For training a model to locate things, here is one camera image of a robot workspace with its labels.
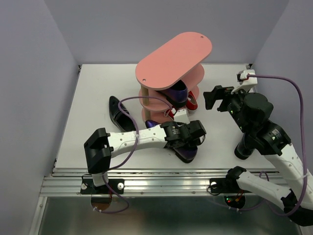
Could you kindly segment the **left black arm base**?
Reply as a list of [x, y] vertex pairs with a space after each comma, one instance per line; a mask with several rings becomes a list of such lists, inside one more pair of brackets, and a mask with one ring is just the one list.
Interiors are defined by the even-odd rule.
[[[82, 195], [92, 195], [92, 194], [112, 195], [112, 191], [106, 186], [106, 184], [96, 187], [93, 183], [93, 180], [90, 174], [82, 175], [81, 180], [82, 180], [82, 183], [81, 183], [80, 193]], [[125, 186], [124, 179], [109, 179], [108, 184], [118, 194], [124, 193], [124, 186]]]

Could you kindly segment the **red sneaker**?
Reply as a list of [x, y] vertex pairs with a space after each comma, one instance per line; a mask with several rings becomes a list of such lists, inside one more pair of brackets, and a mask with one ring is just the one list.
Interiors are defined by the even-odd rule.
[[174, 116], [176, 114], [177, 110], [175, 108], [168, 109], [164, 112], [164, 116], [168, 117], [170, 120], [174, 121]]
[[198, 109], [197, 100], [191, 91], [188, 93], [186, 108], [189, 112], [192, 112], [192, 113]]

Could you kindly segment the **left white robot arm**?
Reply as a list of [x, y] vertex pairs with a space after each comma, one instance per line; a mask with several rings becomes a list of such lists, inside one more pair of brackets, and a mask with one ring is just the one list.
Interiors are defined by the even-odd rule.
[[199, 120], [190, 123], [167, 121], [147, 129], [108, 133], [97, 129], [84, 143], [88, 173], [92, 175], [92, 187], [98, 193], [109, 187], [107, 172], [111, 159], [124, 153], [148, 148], [194, 148], [202, 144], [206, 130]]

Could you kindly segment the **purple loafer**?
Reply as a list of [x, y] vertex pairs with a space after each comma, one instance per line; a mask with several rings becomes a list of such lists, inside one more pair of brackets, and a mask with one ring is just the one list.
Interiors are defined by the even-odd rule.
[[[154, 126], [160, 125], [160, 123], [153, 121], [153, 120], [146, 120], [145, 121], [145, 126], [147, 128], [151, 128]], [[184, 163], [188, 164], [191, 163], [197, 152], [198, 152], [198, 147], [197, 146], [193, 146], [193, 147], [189, 147], [189, 146], [184, 146], [184, 147], [180, 147], [180, 148], [172, 148], [172, 147], [168, 147], [167, 149], [170, 149], [172, 151], [174, 151], [175, 155]]]
[[188, 89], [185, 83], [181, 80], [176, 82], [173, 86], [157, 92], [165, 96], [166, 100], [175, 108], [182, 108], [187, 103]]

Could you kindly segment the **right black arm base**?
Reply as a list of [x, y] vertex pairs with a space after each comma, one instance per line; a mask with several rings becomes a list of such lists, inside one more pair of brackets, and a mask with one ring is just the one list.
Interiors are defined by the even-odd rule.
[[209, 179], [208, 189], [212, 194], [238, 193], [241, 190], [236, 181], [226, 178]]

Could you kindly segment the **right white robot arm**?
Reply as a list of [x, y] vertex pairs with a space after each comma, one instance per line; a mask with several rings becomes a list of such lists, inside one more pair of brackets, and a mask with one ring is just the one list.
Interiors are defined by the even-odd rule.
[[211, 110], [221, 101], [219, 112], [229, 112], [243, 137], [234, 153], [246, 160], [258, 151], [280, 173], [288, 184], [276, 185], [254, 176], [243, 167], [230, 169], [224, 178], [216, 180], [216, 193], [238, 190], [252, 192], [279, 207], [291, 221], [300, 226], [313, 224], [313, 177], [298, 157], [284, 129], [270, 121], [273, 105], [260, 93], [249, 93], [234, 87], [215, 86], [204, 92], [205, 108]]

